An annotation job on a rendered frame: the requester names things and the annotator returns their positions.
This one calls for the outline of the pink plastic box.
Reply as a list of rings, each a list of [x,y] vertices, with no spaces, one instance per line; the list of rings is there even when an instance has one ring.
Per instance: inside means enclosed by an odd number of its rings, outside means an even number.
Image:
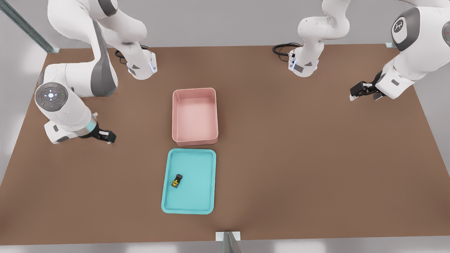
[[[180,89],[173,92],[172,139],[178,146],[217,143],[217,101],[213,88]]]

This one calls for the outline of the pale blue-green tray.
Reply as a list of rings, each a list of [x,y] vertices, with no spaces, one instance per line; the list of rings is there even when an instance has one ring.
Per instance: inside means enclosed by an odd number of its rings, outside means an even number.
[[[183,176],[178,188],[171,186]],[[215,201],[216,153],[211,149],[175,148],[169,151],[161,208],[172,214],[212,212]]]

